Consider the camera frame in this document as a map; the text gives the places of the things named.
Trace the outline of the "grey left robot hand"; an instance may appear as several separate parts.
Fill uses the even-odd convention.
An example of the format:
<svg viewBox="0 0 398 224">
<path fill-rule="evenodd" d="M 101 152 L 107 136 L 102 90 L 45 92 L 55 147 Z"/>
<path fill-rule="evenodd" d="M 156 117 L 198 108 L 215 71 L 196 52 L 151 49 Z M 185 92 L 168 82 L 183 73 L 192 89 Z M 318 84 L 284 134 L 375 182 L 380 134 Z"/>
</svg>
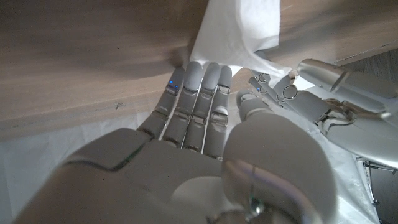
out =
<svg viewBox="0 0 398 224">
<path fill-rule="evenodd" d="M 249 82 L 280 107 L 313 123 L 333 144 L 384 166 L 397 167 L 397 85 L 314 59 L 302 60 L 299 77 L 329 93 L 299 90 L 289 76 L 275 85 L 254 71 Z"/>
</svg>

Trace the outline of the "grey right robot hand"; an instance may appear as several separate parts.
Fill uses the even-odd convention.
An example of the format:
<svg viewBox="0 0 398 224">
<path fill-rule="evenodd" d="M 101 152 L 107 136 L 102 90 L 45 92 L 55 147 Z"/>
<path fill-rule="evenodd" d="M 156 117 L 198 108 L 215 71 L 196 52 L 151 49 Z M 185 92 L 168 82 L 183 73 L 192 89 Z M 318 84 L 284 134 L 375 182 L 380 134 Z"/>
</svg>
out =
<svg viewBox="0 0 398 224">
<path fill-rule="evenodd" d="M 333 223 L 336 184 L 319 143 L 251 91 L 231 131 L 227 66 L 171 75 L 137 128 L 68 156 L 16 223 Z"/>
</svg>

